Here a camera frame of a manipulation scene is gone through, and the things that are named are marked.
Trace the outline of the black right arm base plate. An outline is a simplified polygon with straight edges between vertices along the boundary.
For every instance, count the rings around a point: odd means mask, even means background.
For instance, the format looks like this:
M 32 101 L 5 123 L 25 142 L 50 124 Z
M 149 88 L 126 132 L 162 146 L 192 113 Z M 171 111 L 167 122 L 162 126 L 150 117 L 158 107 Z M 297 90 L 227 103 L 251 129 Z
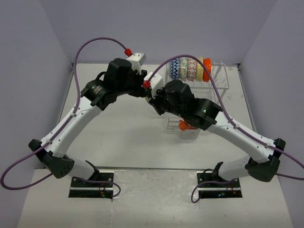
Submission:
M 198 187 L 200 199 L 242 198 L 240 181 L 229 184 L 207 183 Z

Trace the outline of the red lattice patterned bowl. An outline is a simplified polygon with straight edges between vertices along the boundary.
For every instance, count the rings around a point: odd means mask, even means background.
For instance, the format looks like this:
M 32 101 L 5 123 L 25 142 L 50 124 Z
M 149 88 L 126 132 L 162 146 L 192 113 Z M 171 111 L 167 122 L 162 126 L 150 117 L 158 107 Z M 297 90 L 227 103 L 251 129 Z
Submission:
M 195 59 L 187 58 L 187 80 L 194 81 L 196 77 L 197 62 Z

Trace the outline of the yellow patterned bowl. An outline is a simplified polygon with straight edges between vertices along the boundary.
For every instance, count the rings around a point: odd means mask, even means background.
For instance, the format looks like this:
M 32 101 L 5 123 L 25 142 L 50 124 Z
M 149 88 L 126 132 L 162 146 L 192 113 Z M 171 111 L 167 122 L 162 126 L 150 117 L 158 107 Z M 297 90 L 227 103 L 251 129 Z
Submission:
M 198 61 L 196 61 L 196 75 L 195 75 L 196 81 L 202 81 L 203 71 L 204 68 L 201 66 L 201 64 Z

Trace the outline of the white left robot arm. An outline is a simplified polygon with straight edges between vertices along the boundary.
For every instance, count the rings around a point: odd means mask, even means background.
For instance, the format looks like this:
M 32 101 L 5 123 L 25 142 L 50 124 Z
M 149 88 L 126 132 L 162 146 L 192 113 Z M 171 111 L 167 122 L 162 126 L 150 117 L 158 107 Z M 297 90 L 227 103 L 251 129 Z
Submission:
M 57 179 L 70 175 L 81 178 L 89 187 L 98 183 L 97 168 L 88 161 L 67 156 L 67 150 L 82 130 L 118 96 L 144 96 L 142 83 L 147 75 L 142 70 L 144 59 L 144 54 L 135 53 L 127 59 L 111 61 L 106 72 L 86 84 L 79 103 L 48 135 L 41 140 L 30 141 L 29 148 L 39 151 L 37 158 Z

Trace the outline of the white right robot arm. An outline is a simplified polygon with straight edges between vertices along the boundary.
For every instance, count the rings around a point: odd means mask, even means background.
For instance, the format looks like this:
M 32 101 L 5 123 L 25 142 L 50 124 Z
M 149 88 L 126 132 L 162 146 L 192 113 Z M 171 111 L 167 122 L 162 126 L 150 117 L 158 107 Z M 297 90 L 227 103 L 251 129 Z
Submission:
M 221 106 L 206 98 L 196 98 L 182 81 L 164 84 L 163 78 L 154 76 L 148 89 L 148 103 L 159 115 L 176 115 L 191 127 L 216 134 L 247 154 L 242 159 L 216 165 L 212 173 L 216 186 L 222 187 L 230 180 L 245 176 L 270 182 L 276 175 L 280 160 L 275 149 L 284 148 L 285 141 L 263 137 L 225 116 Z

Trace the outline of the orange plastic bowl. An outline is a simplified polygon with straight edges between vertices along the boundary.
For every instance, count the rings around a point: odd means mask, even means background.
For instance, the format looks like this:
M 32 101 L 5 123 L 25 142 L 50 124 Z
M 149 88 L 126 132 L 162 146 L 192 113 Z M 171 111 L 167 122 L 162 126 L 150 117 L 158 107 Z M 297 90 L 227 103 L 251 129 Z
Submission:
M 202 81 L 208 82 L 210 80 L 210 73 L 212 70 L 211 59 L 210 58 L 203 59 L 203 64 L 205 66 L 205 69 L 203 71 Z

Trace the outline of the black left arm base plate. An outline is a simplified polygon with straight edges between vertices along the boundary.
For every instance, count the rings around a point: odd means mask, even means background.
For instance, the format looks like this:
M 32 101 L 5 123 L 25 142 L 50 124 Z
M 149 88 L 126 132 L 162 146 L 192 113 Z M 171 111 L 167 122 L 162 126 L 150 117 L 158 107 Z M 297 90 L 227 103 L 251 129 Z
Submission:
M 86 183 L 73 177 L 69 188 L 69 198 L 112 199 L 111 183 Z

